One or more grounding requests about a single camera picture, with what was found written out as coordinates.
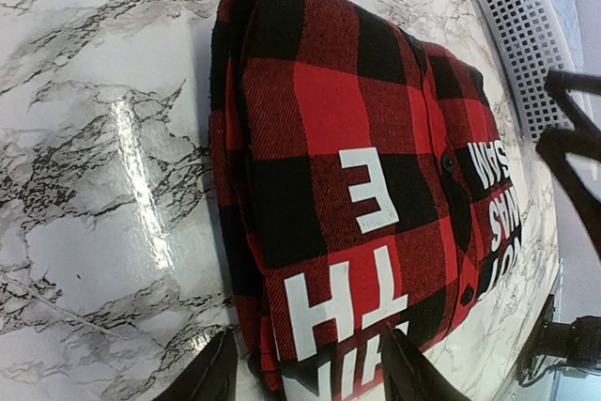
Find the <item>perforated basket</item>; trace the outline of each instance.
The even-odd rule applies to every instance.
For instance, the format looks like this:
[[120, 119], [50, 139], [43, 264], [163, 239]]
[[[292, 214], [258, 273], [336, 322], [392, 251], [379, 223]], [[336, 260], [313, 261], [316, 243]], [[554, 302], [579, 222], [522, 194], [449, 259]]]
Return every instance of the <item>perforated basket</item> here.
[[[524, 135], [537, 140], [547, 126], [571, 128], [544, 89], [549, 69], [574, 70], [550, 0], [479, 0], [516, 99]], [[587, 113], [588, 98], [574, 100]]]

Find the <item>button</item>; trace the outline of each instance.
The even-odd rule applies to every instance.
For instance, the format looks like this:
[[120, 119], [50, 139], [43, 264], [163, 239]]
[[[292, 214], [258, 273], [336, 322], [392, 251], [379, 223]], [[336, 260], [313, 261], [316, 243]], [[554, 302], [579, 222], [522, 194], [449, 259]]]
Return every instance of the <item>button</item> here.
[[451, 174], [455, 170], [455, 161], [453, 157], [445, 153], [442, 155], [442, 169]]
[[473, 299], [473, 287], [471, 285], [466, 286], [463, 295], [461, 295], [461, 305], [468, 305]]

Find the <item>flannel shirt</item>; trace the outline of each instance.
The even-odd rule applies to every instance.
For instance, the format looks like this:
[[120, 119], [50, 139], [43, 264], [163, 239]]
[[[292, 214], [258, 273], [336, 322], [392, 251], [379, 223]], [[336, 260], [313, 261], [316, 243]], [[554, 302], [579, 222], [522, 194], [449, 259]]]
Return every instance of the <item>flannel shirt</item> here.
[[272, 390], [364, 393], [386, 328], [425, 350], [513, 267], [483, 77], [443, 47], [347, 0], [222, 0], [210, 77], [235, 304]]

